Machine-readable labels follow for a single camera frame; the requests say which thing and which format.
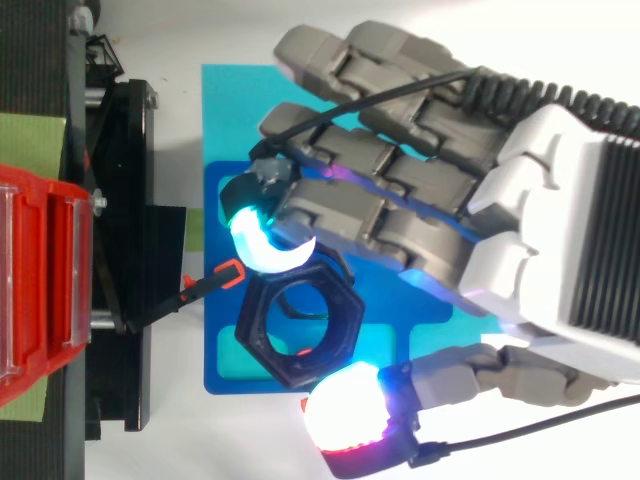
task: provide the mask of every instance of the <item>black hexagonal nut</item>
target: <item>black hexagonal nut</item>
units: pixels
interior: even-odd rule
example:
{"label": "black hexagonal nut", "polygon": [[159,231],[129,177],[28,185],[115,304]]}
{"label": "black hexagonal nut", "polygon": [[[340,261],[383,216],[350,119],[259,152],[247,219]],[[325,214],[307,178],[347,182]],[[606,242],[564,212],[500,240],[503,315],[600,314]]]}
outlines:
{"label": "black hexagonal nut", "polygon": [[[317,347],[301,356],[283,355],[267,335],[267,315],[272,303],[289,286],[308,283],[327,303],[327,331]],[[236,340],[278,380],[289,388],[313,384],[344,367],[356,347],[365,305],[353,287],[325,260],[275,275],[255,275],[249,282]]]}

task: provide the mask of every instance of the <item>glowing fingertip sensor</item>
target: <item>glowing fingertip sensor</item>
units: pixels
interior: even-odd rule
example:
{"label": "glowing fingertip sensor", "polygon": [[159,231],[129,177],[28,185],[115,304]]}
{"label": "glowing fingertip sensor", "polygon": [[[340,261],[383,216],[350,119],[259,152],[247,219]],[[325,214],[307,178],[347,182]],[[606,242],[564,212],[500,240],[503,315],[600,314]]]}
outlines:
{"label": "glowing fingertip sensor", "polygon": [[314,444],[340,452],[382,440],[390,415],[378,368],[357,362],[329,375],[311,392],[304,419]]}
{"label": "glowing fingertip sensor", "polygon": [[258,212],[246,207],[231,219],[231,236],[238,257],[247,267],[262,273],[281,273],[303,265],[316,247],[313,237],[293,250],[280,250],[262,230]]}

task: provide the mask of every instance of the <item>screw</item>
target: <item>screw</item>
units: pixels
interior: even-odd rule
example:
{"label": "screw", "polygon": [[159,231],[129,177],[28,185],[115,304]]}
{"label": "screw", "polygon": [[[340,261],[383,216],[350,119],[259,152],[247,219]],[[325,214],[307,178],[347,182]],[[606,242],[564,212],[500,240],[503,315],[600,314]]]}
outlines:
{"label": "screw", "polygon": [[91,206],[93,207],[93,214],[96,217],[102,215],[102,210],[107,208],[107,199],[102,196],[102,191],[97,188],[93,195],[91,195]]}
{"label": "screw", "polygon": [[149,92],[147,94],[147,108],[150,108],[151,110],[157,110],[158,107],[160,106],[160,102],[158,99],[158,93],[157,92]]}

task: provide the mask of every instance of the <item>orange clip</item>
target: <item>orange clip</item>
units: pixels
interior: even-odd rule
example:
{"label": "orange clip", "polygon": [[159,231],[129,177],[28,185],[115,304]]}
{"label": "orange clip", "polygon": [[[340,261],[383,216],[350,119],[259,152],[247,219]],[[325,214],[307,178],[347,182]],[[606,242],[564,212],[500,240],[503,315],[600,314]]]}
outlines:
{"label": "orange clip", "polygon": [[236,267],[236,270],[238,271],[238,277],[234,278],[233,280],[231,280],[230,282],[225,283],[222,286],[223,290],[227,290],[231,287],[235,287],[236,285],[238,285],[239,283],[241,283],[245,278],[247,278],[247,272],[244,269],[244,265],[242,264],[242,262],[240,262],[240,260],[238,260],[237,258],[232,258],[231,260],[224,262],[221,265],[218,265],[213,272],[214,273],[218,273],[221,270],[224,270],[226,268],[229,267]]}
{"label": "orange clip", "polygon": [[[197,282],[196,282],[193,278],[191,278],[189,275],[184,275],[182,278],[184,279],[184,289],[185,289],[185,290],[186,290],[187,288],[191,288],[191,287],[193,287],[193,286],[197,283]],[[186,302],[186,301],[187,301],[187,296],[186,296],[186,295],[180,295],[180,299],[181,299],[183,302]]]}

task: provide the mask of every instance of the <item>white table surface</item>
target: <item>white table surface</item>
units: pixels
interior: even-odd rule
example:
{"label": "white table surface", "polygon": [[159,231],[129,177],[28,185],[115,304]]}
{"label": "white table surface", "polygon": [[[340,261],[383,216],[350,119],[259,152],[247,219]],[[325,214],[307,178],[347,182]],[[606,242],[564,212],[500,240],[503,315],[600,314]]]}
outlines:
{"label": "white table surface", "polygon": [[[202,206],[200,68],[271,62],[287,29],[309,23],[344,36],[381,20],[429,36],[470,66],[568,83],[640,104],[635,0],[103,0],[107,33],[128,78],[160,95],[156,112],[155,201]],[[202,274],[202,254],[184,269]],[[319,480],[332,478],[306,436],[299,395],[213,396],[202,384],[203,306],[153,328],[152,416],[141,433],[104,422],[87,444],[89,480]],[[590,403],[640,393],[617,387]],[[456,441],[558,415],[492,392],[421,415],[421,440]],[[637,479],[640,407],[505,444],[459,453],[383,479]]]}

